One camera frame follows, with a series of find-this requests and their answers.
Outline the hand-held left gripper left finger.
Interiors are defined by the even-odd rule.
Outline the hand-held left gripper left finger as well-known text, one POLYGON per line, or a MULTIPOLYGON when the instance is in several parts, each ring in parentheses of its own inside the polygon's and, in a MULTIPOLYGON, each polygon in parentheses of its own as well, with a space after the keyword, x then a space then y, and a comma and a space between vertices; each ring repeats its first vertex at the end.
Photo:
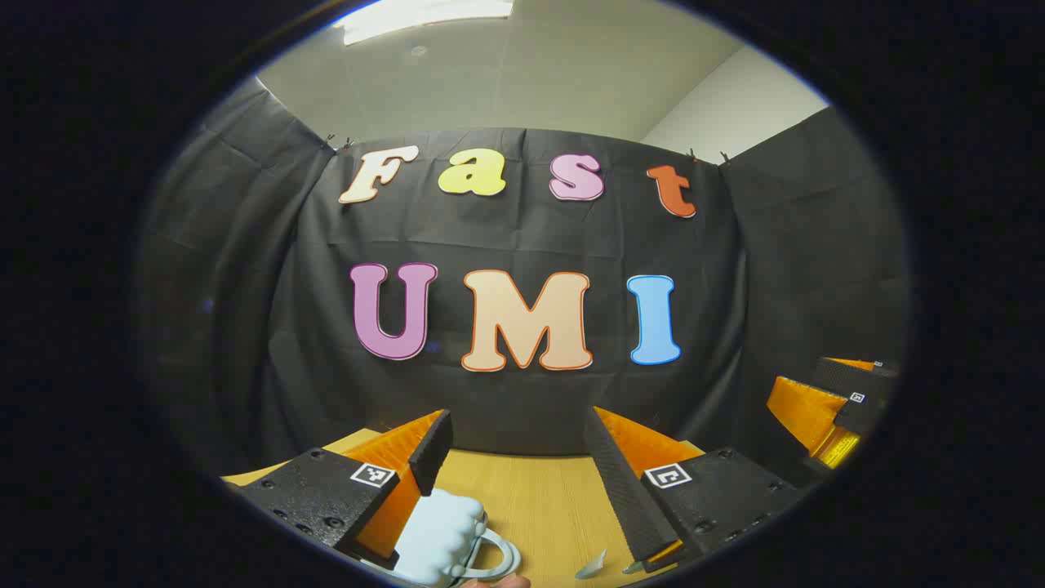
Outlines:
POLYGON ((307 540, 391 569, 408 520, 432 494, 452 443, 451 413, 441 409, 342 452, 306 450, 229 487, 307 540))

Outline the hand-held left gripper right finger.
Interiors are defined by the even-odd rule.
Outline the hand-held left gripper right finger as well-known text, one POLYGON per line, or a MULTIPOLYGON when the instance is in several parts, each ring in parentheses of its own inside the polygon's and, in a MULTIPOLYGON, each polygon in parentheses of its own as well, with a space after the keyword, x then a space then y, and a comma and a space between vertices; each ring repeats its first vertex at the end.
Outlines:
POLYGON ((705 452, 598 406, 585 444, 644 572, 724 550, 805 495, 732 447, 705 452))

